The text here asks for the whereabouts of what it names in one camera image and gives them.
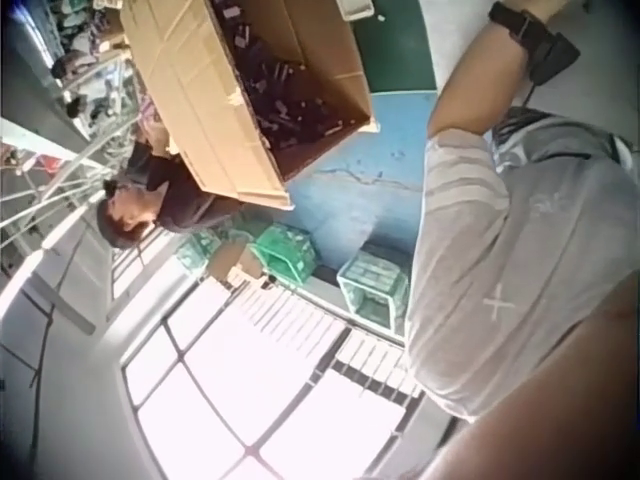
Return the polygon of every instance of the green basket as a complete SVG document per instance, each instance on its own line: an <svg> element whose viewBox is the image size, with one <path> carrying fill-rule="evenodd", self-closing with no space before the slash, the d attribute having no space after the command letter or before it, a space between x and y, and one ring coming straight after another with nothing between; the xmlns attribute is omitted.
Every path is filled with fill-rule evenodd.
<svg viewBox="0 0 640 480"><path fill-rule="evenodd" d="M199 274L209 262L211 255L222 242L211 232L202 231L189 235L178 251L176 257L189 273Z"/></svg>
<svg viewBox="0 0 640 480"><path fill-rule="evenodd" d="M391 333L404 335L411 259L367 243L337 275L349 311Z"/></svg>
<svg viewBox="0 0 640 480"><path fill-rule="evenodd" d="M303 285L318 265L310 235L280 224L267 228L251 250L267 272L296 286Z"/></svg>

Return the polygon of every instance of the window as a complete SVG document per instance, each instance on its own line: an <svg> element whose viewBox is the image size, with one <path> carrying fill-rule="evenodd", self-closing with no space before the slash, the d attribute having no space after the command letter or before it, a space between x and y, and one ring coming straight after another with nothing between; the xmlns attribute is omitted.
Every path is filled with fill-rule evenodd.
<svg viewBox="0 0 640 480"><path fill-rule="evenodd" d="M155 257L174 237L174 234L154 228L136 248L114 250L112 255L112 297L118 298L138 278L145 265Z"/></svg>
<svg viewBox="0 0 640 480"><path fill-rule="evenodd" d="M401 349L281 287L207 279L123 368L169 480L371 471L421 399Z"/></svg>

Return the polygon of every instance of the blue painted floor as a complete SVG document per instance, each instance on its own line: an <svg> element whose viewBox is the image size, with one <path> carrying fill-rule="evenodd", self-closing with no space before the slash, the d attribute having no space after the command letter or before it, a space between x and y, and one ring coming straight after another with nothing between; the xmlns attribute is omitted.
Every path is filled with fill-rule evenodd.
<svg viewBox="0 0 640 480"><path fill-rule="evenodd" d="M435 99L374 95L380 132L357 134L289 184L296 208L277 221L310 232L323 265L338 270L367 240L413 253Z"/></svg>

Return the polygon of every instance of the green floor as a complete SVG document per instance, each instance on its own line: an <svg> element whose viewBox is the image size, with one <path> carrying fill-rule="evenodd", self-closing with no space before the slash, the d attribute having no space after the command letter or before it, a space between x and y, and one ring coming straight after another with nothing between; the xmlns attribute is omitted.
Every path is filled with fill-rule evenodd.
<svg viewBox="0 0 640 480"><path fill-rule="evenodd" d="M435 90L418 0L373 3L376 14L352 24L371 93Z"/></svg>

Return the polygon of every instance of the cardboard box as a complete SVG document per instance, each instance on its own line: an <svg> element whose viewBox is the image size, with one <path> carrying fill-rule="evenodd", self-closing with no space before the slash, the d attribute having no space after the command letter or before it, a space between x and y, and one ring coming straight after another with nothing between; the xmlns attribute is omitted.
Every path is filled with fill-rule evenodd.
<svg viewBox="0 0 640 480"><path fill-rule="evenodd" d="M218 282L224 283L233 268L238 268L249 278L263 278L262 263L258 260L246 241L222 242L207 265L207 273Z"/></svg>
<svg viewBox="0 0 640 480"><path fill-rule="evenodd" d="M278 57L304 63L319 95L356 120L313 145L263 146L208 0L129 0L121 11L134 61L200 187L289 209L284 183L371 118L360 55L335 0L241 0Z"/></svg>
<svg viewBox="0 0 640 480"><path fill-rule="evenodd" d="M99 34L100 43L108 42L110 45L115 45L124 42L124 27L120 21L120 11L108 8L105 11L105 16L109 27Z"/></svg>

